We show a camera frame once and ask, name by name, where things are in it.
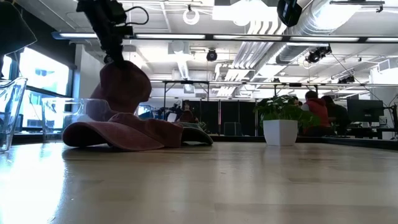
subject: green leaves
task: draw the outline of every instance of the green leaves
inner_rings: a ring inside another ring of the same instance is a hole
[[[260,101],[254,108],[253,112],[258,111],[261,115],[260,126],[262,121],[273,119],[287,119],[298,121],[298,125],[303,128],[317,126],[320,119],[309,111],[303,111],[299,107],[293,105],[294,99],[291,96],[274,96]]]

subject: security camera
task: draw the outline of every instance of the security camera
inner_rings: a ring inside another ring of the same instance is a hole
[[[214,62],[215,60],[217,60],[216,50],[215,49],[209,49],[209,52],[207,53],[206,59],[209,62]]]

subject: ceiling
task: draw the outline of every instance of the ceiling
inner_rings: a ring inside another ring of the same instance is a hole
[[[17,0],[17,2],[59,31],[92,32],[86,17],[82,13],[75,12],[77,2],[73,0]],[[304,7],[309,2],[311,0],[299,0],[298,4]],[[183,13],[187,8],[185,5],[166,4],[164,13],[161,4],[135,3],[135,6],[147,9],[149,22],[143,26],[134,26],[134,32],[246,34],[249,31],[250,25],[237,26],[233,21],[214,21],[209,15],[213,9],[214,0],[205,0],[202,3],[201,6],[193,6],[194,9],[202,10],[200,19],[195,25],[188,25],[184,22]],[[381,13],[376,13],[377,7],[363,7],[331,35],[396,36],[398,34],[398,23],[395,22],[398,20],[398,1],[387,0],[386,3],[384,11]],[[132,4],[124,4],[126,9],[131,6]],[[145,14],[138,9],[128,13],[128,22],[144,20]],[[178,70],[178,65],[173,58],[168,56],[169,43],[170,41],[129,40],[124,44],[134,45],[138,48],[146,62],[143,70],[150,78],[167,78],[168,75],[171,78],[172,71]],[[217,63],[231,63],[234,60],[242,42],[189,41],[188,44],[189,52],[192,55],[187,62],[189,70],[214,72]],[[97,41],[85,42],[85,45],[87,51],[101,60],[103,53],[100,51]],[[206,61],[206,54],[210,48],[216,49],[218,61]],[[304,57],[300,57],[293,63],[296,65],[288,66],[282,71],[283,76],[280,74],[277,76],[282,82],[306,82],[309,77],[311,81],[321,82],[333,75],[344,75],[346,68],[354,68],[356,78],[360,82],[366,82],[370,67],[385,60],[387,56],[398,55],[398,45],[391,44],[331,44],[331,48],[344,67],[338,63],[336,58],[329,55],[320,63],[309,68],[304,62]]]

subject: wooden table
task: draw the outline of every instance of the wooden table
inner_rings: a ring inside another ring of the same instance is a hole
[[[0,223],[398,223],[398,153],[331,144],[14,146]]]

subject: ventilation duct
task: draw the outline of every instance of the ventilation duct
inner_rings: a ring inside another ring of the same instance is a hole
[[[329,35],[342,26],[361,6],[340,6],[330,4],[331,0],[319,0],[310,3],[304,11],[298,24],[285,30],[284,35]],[[261,75],[273,76],[283,70],[280,66],[277,71],[265,69],[268,63],[288,64],[305,53],[307,46],[274,44],[267,55],[257,66]]]

